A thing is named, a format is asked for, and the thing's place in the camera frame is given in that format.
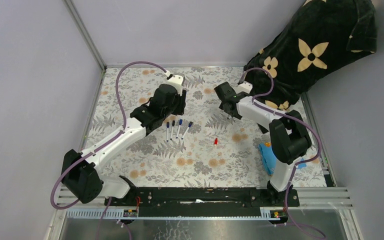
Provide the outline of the white pen three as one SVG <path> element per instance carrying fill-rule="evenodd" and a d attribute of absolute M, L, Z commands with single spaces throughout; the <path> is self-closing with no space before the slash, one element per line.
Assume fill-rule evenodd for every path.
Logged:
<path fill-rule="evenodd" d="M 175 123 L 176 123 L 175 120 L 171 121 L 171 129 L 170 129 L 170 137 L 169 137 L 170 140 L 173 140 L 173 138 L 174 138 Z"/>

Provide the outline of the white pen one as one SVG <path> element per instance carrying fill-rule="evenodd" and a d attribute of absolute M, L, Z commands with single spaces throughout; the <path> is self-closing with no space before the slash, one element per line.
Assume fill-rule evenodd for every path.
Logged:
<path fill-rule="evenodd" d="M 178 127 L 177 127 L 177 131 L 176 131 L 176 135 L 175 135 L 176 139 L 178 139 L 180 136 L 180 130 L 181 130 L 182 124 L 183 124 L 183 119 L 180 119 L 178 122 Z"/>

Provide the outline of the white pen two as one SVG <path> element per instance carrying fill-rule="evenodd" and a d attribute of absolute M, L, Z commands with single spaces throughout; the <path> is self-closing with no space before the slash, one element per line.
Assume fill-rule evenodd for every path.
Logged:
<path fill-rule="evenodd" d="M 166 123 L 166 142 L 170 140 L 170 123 Z"/>

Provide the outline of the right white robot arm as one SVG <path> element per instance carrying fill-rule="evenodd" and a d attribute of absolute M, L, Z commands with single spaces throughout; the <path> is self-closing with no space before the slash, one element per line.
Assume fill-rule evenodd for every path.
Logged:
<path fill-rule="evenodd" d="M 299 112 L 284 112 L 257 102 L 246 92 L 236 92 L 228 82 L 214 88 L 221 104 L 219 108 L 231 117 L 254 121 L 269 133 L 276 166 L 267 191 L 267 201 L 273 206 L 281 205 L 293 175 L 293 167 L 312 146 L 312 140 Z"/>

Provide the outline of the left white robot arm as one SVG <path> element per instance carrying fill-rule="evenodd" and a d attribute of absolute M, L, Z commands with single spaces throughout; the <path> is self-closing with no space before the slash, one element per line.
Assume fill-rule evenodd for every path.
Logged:
<path fill-rule="evenodd" d="M 81 152 L 68 151 L 64 156 L 60 183 L 83 204 L 97 197 L 116 198 L 124 206 L 132 204 L 135 200 L 133 184 L 126 177 L 109 177 L 102 171 L 129 146 L 160 128 L 167 117 L 183 115 L 186 94 L 184 88 L 178 91 L 172 85 L 161 84 L 147 103 L 130 113 L 126 126 Z"/>

